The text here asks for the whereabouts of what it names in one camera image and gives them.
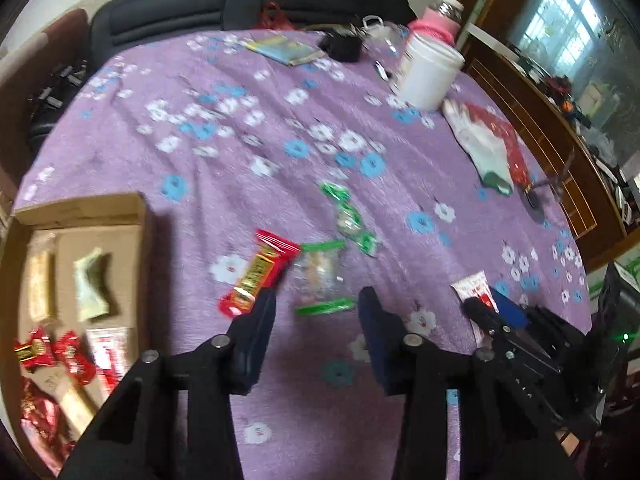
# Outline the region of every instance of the wooden cabinet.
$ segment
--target wooden cabinet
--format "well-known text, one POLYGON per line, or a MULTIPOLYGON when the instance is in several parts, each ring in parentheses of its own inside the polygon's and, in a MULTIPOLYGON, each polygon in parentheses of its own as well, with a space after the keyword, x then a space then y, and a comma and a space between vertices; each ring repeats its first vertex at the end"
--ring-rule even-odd
POLYGON ((500 107, 548 176, 562 171, 575 148, 562 208, 587 272, 594 270, 626 231, 588 152, 556 107, 507 59, 475 39, 469 40, 465 58, 466 72, 500 107))

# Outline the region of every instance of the red candy wrapper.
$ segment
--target red candy wrapper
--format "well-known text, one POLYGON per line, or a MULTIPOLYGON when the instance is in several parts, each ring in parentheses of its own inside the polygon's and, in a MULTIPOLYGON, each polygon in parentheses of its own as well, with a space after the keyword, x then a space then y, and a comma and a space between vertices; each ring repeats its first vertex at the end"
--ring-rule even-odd
POLYGON ((220 312, 229 317, 250 312, 260 289, 273 285, 282 269, 300 253, 299 245, 268 231, 258 229, 255 237, 260 250, 238 284, 218 302, 220 312))
POLYGON ((20 425, 31 447, 51 472, 58 476, 68 456, 68 453, 66 456, 60 453, 64 448, 58 435, 60 406, 41 392, 33 381, 23 377, 20 411, 20 425))
POLYGON ((520 150, 518 134, 511 123, 496 117, 484 108, 465 103, 469 110, 469 118, 475 123, 484 123, 492 133, 504 141, 507 148, 507 161, 509 163, 509 173, 515 184, 523 189, 527 189, 530 184, 529 170, 520 150))
POLYGON ((53 353, 62 361, 69 373, 85 386, 95 377, 95 365, 89 362, 80 351, 80 339, 73 330, 53 343, 53 353))
POLYGON ((36 366, 56 365, 56 359, 51 353, 49 336, 40 325, 29 333, 29 340, 25 344, 16 340, 14 351, 26 370, 36 366))
POLYGON ((129 332, 129 328, 125 327, 96 328, 86 331, 105 398, 111 395, 121 378, 131 368, 129 332))

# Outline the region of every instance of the floral tablecloth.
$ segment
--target floral tablecloth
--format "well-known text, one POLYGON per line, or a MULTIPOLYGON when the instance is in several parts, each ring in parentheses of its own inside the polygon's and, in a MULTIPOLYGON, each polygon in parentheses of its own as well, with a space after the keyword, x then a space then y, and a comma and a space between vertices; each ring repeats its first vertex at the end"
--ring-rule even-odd
MULTIPOLYGON (((471 352, 472 330, 450 284, 479 270, 512 300, 545 305, 588 330, 582 261, 550 194, 538 225, 517 194, 481 186, 442 115, 401 103, 368 54, 357 64, 320 59, 288 68, 239 44, 268 34, 202 32, 114 57, 82 89, 22 184, 17 207, 145 195, 157 216, 157 347, 187 351, 226 330, 216 303, 254 254, 256 228, 296 242, 337 236, 332 204, 317 188, 322 179, 350 189, 379 240, 375 258, 349 245, 349 288, 356 295, 374 286, 413 332, 471 352)), ((495 107, 466 75, 449 94, 495 107)), ((293 294, 285 277, 260 382, 232 399, 246 478, 390 478, 404 399, 385 398, 377 386, 356 311, 302 318, 293 294)), ((456 478, 456 393, 448 399, 456 478)))

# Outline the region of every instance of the red bag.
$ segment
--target red bag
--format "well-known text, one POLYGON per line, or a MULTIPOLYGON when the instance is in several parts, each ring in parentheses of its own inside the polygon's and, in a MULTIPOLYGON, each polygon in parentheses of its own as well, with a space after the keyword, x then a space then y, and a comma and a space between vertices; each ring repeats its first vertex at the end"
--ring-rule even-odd
POLYGON ((504 141, 507 148, 509 173, 514 184, 527 189, 530 184, 529 170, 520 151, 518 134, 509 121, 496 117, 484 108, 465 103, 469 110, 469 118, 475 123, 484 123, 492 133, 504 141))
POLYGON ((268 28, 270 30, 296 30, 293 23, 289 21, 284 10, 276 2, 265 4, 260 12, 260 19, 255 28, 268 28))

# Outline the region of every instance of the window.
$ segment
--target window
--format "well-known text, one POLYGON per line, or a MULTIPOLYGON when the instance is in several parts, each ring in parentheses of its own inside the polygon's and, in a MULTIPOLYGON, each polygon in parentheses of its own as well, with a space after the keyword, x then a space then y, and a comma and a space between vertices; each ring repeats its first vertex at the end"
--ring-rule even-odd
POLYGON ((555 75, 575 75, 600 18, 589 0, 542 0, 519 47, 555 75))

